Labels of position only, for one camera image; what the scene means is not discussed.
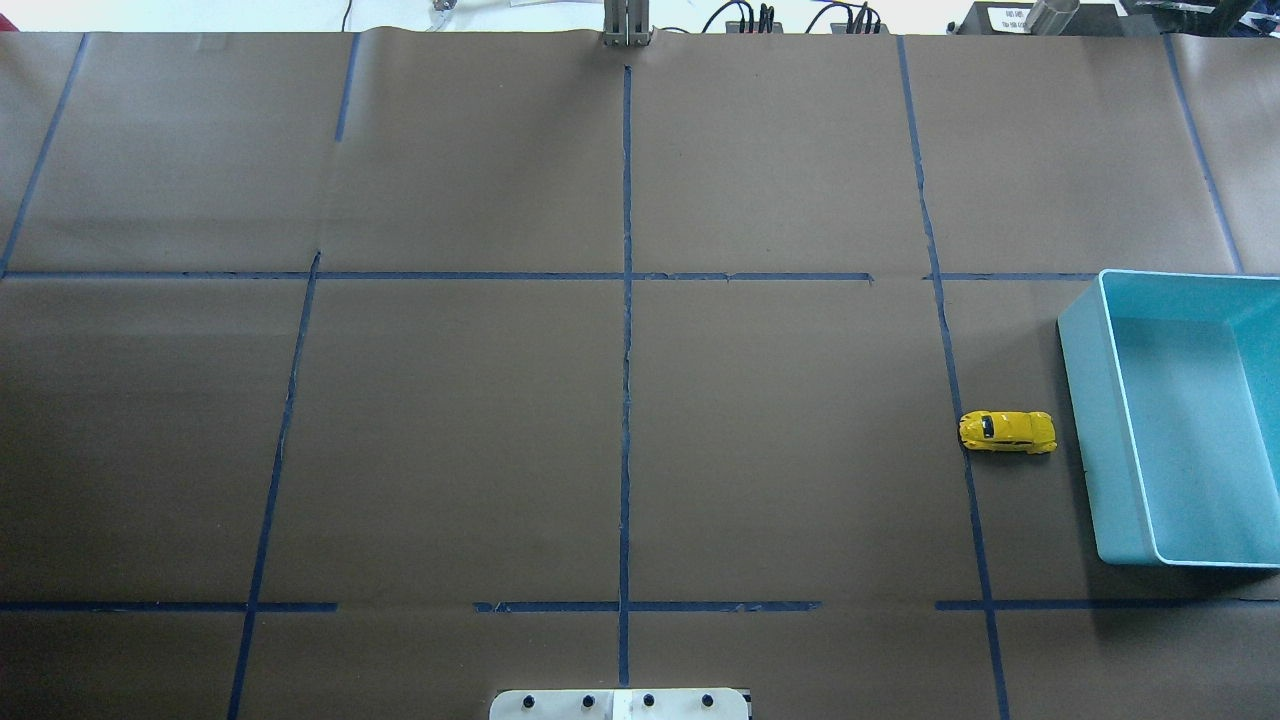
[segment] toy car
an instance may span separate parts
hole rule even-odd
[[[960,441],[969,450],[1041,455],[1057,447],[1048,413],[975,410],[960,418]]]

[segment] blue painter's tape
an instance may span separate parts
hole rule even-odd
[[[518,273],[489,270],[320,273],[325,281],[621,281],[623,273]]]
[[[14,279],[32,281],[305,281],[297,272],[148,272],[148,270],[14,270]]]
[[[76,59],[72,60],[72,69],[67,73],[67,82],[63,83],[63,94],[58,96],[58,105],[54,115],[49,120],[49,129],[45,131],[45,141],[40,145],[40,154],[36,155],[36,164],[31,169],[31,178],[27,179],[27,191],[22,193],[22,202],[18,204],[18,214],[14,215],[13,227],[9,228],[9,240],[5,242],[4,254],[0,255],[0,278],[9,270],[9,260],[13,259],[13,250],[18,245],[18,236],[22,234],[22,225],[27,222],[27,210],[31,209],[31,199],[36,195],[36,184],[40,182],[40,173],[45,169],[45,160],[49,159],[49,149],[54,143],[54,135],[58,133],[58,124],[67,111],[67,99],[72,95],[72,86],[76,85],[76,76],[79,74],[81,63],[84,60],[84,50],[88,47],[88,33],[81,35],[79,47],[76,49]]]
[[[731,602],[632,602],[632,612],[812,612],[815,600],[763,600]]]
[[[915,186],[919,193],[920,219],[929,246],[929,270],[933,279],[933,299],[937,305],[938,329],[942,333],[942,355],[947,365],[947,383],[951,386],[951,410],[959,420],[963,414],[960,402],[960,379],[956,373],[955,352],[951,345],[951,328],[947,325],[946,297],[942,288],[942,268],[938,259],[938,245],[933,232],[933,219],[924,195],[924,159],[920,152],[920,133],[915,119],[915,101],[911,95],[911,72],[906,60],[906,42],[897,37],[897,59],[902,74],[902,99],[906,104],[906,124],[911,136],[911,156],[915,164]],[[987,620],[987,644],[991,651],[991,673],[996,684],[996,705],[1001,720],[1009,720],[1009,692],[1005,685],[1005,662],[1000,651],[1000,630],[996,624],[996,610],[991,605],[991,575],[987,569],[986,541],[982,533],[982,516],[978,511],[978,489],[973,482],[973,465],[964,450],[965,488],[969,492],[969,524],[973,532],[973,550],[978,561],[978,582],[982,587],[982,600]]]
[[[1208,159],[1204,156],[1204,146],[1199,138],[1199,129],[1196,127],[1196,118],[1192,115],[1192,108],[1187,102],[1187,91],[1183,88],[1183,73],[1178,69],[1178,53],[1174,51],[1174,41],[1167,35],[1162,40],[1165,41],[1165,55],[1169,58],[1169,72],[1174,76],[1174,90],[1178,92],[1178,104],[1183,108],[1183,119],[1187,120],[1187,132],[1190,133],[1192,147],[1196,150],[1196,159],[1199,160],[1201,173],[1204,176],[1204,184],[1208,187],[1208,196],[1213,202],[1213,214],[1217,215],[1217,224],[1222,229],[1222,237],[1226,240],[1226,250],[1231,256],[1231,264],[1235,266],[1236,273],[1243,273],[1244,265],[1240,263],[1240,250],[1235,245],[1235,234],[1231,232],[1231,224],[1226,222],[1226,213],[1222,210],[1222,199],[1219,196],[1217,183],[1213,181],[1213,170],[1208,167]]]
[[[241,648],[236,660],[236,675],[232,680],[232,697],[227,706],[227,719],[236,720],[239,715],[241,693],[244,689],[244,671],[248,667],[250,647],[253,644],[253,626],[259,612],[257,598],[262,592],[262,570],[266,568],[266,548],[271,539],[271,521],[275,518],[275,500],[280,491],[280,474],[284,470],[284,450],[289,439],[289,427],[293,423],[293,401],[298,393],[298,368],[302,365],[302,345],[307,338],[307,325],[311,323],[311,305],[316,295],[316,274],[320,270],[320,252],[311,260],[307,292],[302,300],[302,316],[298,320],[298,337],[293,343],[293,363],[289,366],[289,384],[284,393],[284,411],[280,414],[280,433],[275,441],[275,459],[271,464],[271,483],[266,491],[266,507],[262,511],[262,529],[257,538],[257,557],[253,561],[253,578],[250,582],[248,609],[244,612],[244,625],[241,629]]]
[[[1053,281],[1092,281],[1098,277],[1097,273],[942,273],[943,281],[1032,281],[1032,282],[1053,282]],[[933,275],[925,275],[925,281],[933,279]]]
[[[1229,609],[1229,607],[1268,607],[1280,605],[1271,598],[1108,598],[1108,600],[996,600],[992,601],[1001,612],[1053,611],[1053,610],[1174,610],[1188,609]],[[934,603],[940,612],[982,612],[987,603],[978,600],[945,600]]]
[[[342,136],[347,132],[347,105],[351,102],[351,85],[356,77],[356,54],[360,51],[360,33],[351,36],[351,54],[347,56],[347,79],[342,86],[342,104],[338,106],[338,127],[334,129],[333,141],[342,142]]]
[[[636,273],[637,281],[861,281],[870,273]]]
[[[617,602],[475,602],[481,615],[518,615],[539,612],[618,612]],[[812,612],[822,607],[815,600],[731,600],[731,601],[672,601],[636,602],[627,605],[628,612]]]
[[[622,70],[622,457],[618,512],[618,687],[631,687],[631,65]]]

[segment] metal cylinder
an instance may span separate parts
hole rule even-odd
[[[1027,13],[1027,32],[1030,35],[1062,35],[1080,9],[1080,0],[1036,0]]]

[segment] metal bracket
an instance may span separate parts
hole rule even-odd
[[[732,688],[507,691],[489,720],[750,720],[751,703]]]
[[[649,45],[649,0],[604,0],[604,44]]]

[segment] white plate with bolts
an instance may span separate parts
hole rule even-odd
[[[750,697],[732,688],[507,691],[489,720],[750,720]]]

